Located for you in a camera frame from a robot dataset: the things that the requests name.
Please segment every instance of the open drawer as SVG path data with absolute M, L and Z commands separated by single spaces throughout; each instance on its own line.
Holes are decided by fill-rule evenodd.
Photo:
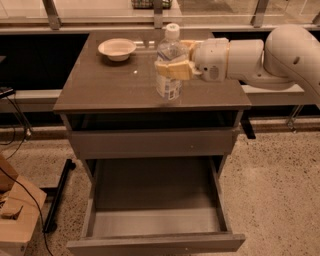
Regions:
M 210 157 L 97 160 L 77 256 L 236 251 Z

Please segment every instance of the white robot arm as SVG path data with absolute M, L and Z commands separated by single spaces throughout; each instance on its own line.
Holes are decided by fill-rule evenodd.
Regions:
M 320 43 L 298 25 L 274 29 L 262 40 L 208 39 L 197 44 L 192 61 L 201 79 L 237 79 L 282 90 L 299 84 L 320 103 Z

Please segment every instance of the drawer front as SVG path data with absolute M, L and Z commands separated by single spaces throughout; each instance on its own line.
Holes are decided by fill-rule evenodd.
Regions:
M 238 130 L 161 132 L 72 132 L 81 159 L 224 155 L 232 152 Z
M 150 238 L 82 240 L 69 242 L 67 247 L 76 256 L 151 256 L 234 252 L 244 242 L 244 235 L 203 234 Z

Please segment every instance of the black cable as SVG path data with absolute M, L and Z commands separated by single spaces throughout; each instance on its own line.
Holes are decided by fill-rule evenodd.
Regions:
M 39 210 L 39 213 L 40 213 L 40 220 L 41 220 L 41 229 L 42 227 L 44 226 L 44 221 L 43 221 L 43 216 L 42 216 L 42 212 L 41 212 L 41 208 L 37 202 L 37 200 L 33 197 L 33 195 L 31 195 L 31 193 L 29 192 L 29 190 L 23 185 L 21 184 L 19 181 L 15 180 L 14 178 L 12 178 L 5 170 L 3 170 L 1 167 L 0 167 L 0 170 L 11 180 L 13 180 L 14 182 L 18 183 L 27 193 L 28 195 L 33 199 L 33 201 L 36 203 L 37 207 L 38 207 L 38 210 Z M 45 246 L 46 246 L 46 249 L 48 251 L 48 253 L 53 256 L 52 252 L 50 251 L 49 249 L 49 246 L 48 246 L 48 243 L 47 243 L 47 237 L 46 237 L 46 234 L 44 232 L 42 232 L 43 234 L 43 237 L 44 237 L 44 243 L 45 243 Z
M 21 140 L 20 144 L 18 145 L 17 149 L 7 158 L 10 159 L 11 157 L 13 157 L 17 151 L 20 149 L 22 143 L 30 138 L 30 133 L 31 133 L 31 125 L 29 123 L 29 121 L 25 118 L 24 114 L 22 113 L 19 105 L 16 102 L 16 95 L 14 95 L 14 102 L 7 96 L 7 100 L 11 103 L 11 105 L 15 108 L 15 110 L 17 111 L 17 115 L 18 115 L 18 121 L 20 122 L 20 124 L 23 126 L 23 130 L 24 130 L 24 137 Z
M 23 139 L 21 140 L 19 146 L 16 148 L 16 150 L 9 157 L 6 158 L 6 160 L 10 159 L 11 157 L 13 157 L 15 155 L 15 153 L 18 152 L 18 150 L 20 149 L 20 147 L 21 147 L 22 143 L 24 142 L 25 138 L 26 138 L 26 136 L 23 137 Z
M 16 139 L 16 128 L 14 128 L 13 125 L 12 125 L 12 128 L 13 128 L 13 135 L 12 135 L 11 141 L 6 142 L 6 143 L 1 143 L 0 144 L 1 146 L 9 146 L 12 142 L 15 141 L 15 139 Z

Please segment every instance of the white bowl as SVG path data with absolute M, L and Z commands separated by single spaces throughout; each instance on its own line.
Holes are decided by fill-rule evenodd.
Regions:
M 132 53 L 136 47 L 136 44 L 131 40 L 115 38 L 101 43 L 98 51 L 108 56 L 112 61 L 124 61 L 129 58 L 130 53 Z

